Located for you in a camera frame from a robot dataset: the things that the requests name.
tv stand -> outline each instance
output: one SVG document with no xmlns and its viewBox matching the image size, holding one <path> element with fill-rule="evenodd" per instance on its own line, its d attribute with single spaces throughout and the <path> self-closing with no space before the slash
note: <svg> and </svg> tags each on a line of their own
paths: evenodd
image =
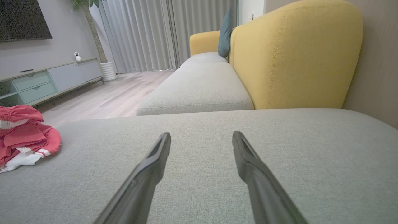
<svg viewBox="0 0 398 224">
<path fill-rule="evenodd" d="M 101 80 L 97 58 L 83 59 L 0 78 L 0 106 L 37 105 Z"/>
</svg>

teal pillow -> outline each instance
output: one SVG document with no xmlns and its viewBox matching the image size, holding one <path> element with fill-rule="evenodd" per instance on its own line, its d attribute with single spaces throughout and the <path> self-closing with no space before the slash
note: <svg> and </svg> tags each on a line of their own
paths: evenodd
<svg viewBox="0 0 398 224">
<path fill-rule="evenodd" d="M 224 20 L 220 29 L 219 38 L 219 55 L 227 57 L 229 50 L 231 50 L 231 33 L 232 33 L 232 8 L 230 7 L 225 14 Z"/>
</svg>

pile of clothes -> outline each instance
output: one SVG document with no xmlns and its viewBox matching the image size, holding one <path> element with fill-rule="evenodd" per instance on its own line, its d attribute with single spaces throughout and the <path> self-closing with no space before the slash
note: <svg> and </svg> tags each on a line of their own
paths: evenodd
<svg viewBox="0 0 398 224">
<path fill-rule="evenodd" d="M 29 105 L 0 107 L 0 173 L 34 165 L 58 152 L 61 136 L 43 121 L 41 113 Z"/>
</svg>

gray fabric upholstery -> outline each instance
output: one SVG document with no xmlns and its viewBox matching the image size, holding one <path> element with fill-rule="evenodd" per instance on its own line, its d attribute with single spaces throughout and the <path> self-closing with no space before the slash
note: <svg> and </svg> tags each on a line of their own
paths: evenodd
<svg viewBox="0 0 398 224">
<path fill-rule="evenodd" d="M 232 66 L 214 53 L 184 62 L 144 99 L 137 115 L 254 109 Z"/>
<path fill-rule="evenodd" d="M 342 109 L 242 110 L 87 120 L 58 155 L 0 174 L 1 221 L 92 223 L 162 132 L 172 137 L 148 223 L 253 223 L 236 171 L 242 131 L 310 223 L 397 223 L 398 131 Z"/>
</svg>

sofa backrest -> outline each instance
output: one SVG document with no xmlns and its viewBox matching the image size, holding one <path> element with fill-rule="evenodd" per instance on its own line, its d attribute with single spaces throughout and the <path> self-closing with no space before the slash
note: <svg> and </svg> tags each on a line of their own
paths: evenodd
<svg viewBox="0 0 398 224">
<path fill-rule="evenodd" d="M 229 61 L 256 109 L 341 108 L 362 34 L 352 4 L 302 0 L 235 28 Z"/>
</svg>

